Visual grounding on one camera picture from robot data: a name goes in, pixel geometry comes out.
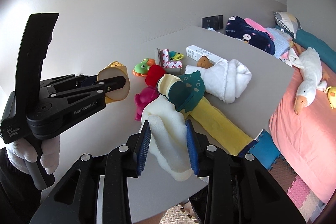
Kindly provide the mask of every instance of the product box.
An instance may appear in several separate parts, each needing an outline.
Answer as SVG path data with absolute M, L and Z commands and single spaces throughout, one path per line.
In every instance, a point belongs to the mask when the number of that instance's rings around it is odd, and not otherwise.
M 211 53 L 211 52 L 208 52 L 200 47 L 197 47 L 195 45 L 191 45 L 189 47 L 186 48 L 186 51 L 187 51 L 187 56 L 189 56 L 190 58 L 198 61 L 202 56 L 206 56 L 210 62 L 212 64 L 215 64 L 217 63 L 219 60 L 221 60 L 222 58 Z

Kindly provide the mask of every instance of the black switch panel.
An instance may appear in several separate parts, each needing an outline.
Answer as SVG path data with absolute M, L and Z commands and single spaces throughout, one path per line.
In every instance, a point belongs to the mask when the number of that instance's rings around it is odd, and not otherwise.
M 202 18 L 202 28 L 213 28 L 216 31 L 223 29 L 223 15 Z

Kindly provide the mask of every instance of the gloved hand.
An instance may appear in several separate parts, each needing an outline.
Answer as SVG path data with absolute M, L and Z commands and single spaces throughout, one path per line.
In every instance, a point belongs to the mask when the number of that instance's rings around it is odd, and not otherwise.
M 59 136 L 42 141 L 41 165 L 48 175 L 55 172 L 59 164 Z M 36 162 L 35 148 L 25 139 L 19 139 L 6 145 L 7 155 L 12 165 L 21 172 L 29 174 L 26 161 Z

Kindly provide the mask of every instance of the screw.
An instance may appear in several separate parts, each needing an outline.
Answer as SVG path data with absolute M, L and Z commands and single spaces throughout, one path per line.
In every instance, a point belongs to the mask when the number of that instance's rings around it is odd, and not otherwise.
M 253 161 L 255 159 L 255 157 L 252 154 L 246 154 L 245 158 L 249 161 Z
M 215 152 L 217 150 L 217 147 L 214 145 L 208 145 L 207 150 L 210 152 Z
M 89 154 L 84 154 L 84 155 L 81 156 L 81 160 L 82 161 L 87 161 L 89 159 L 90 159 L 90 155 Z
M 126 152 L 126 151 L 128 150 L 128 146 L 127 146 L 127 145 L 122 145 L 122 146 L 120 146 L 120 147 L 118 148 L 118 150 L 119 150 L 120 152 Z

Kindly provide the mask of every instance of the yellow plush toy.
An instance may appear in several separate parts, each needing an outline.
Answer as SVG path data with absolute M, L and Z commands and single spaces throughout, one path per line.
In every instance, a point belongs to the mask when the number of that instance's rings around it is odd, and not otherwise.
M 328 93 L 328 99 L 332 109 L 336 108 L 336 86 L 329 86 L 325 93 Z

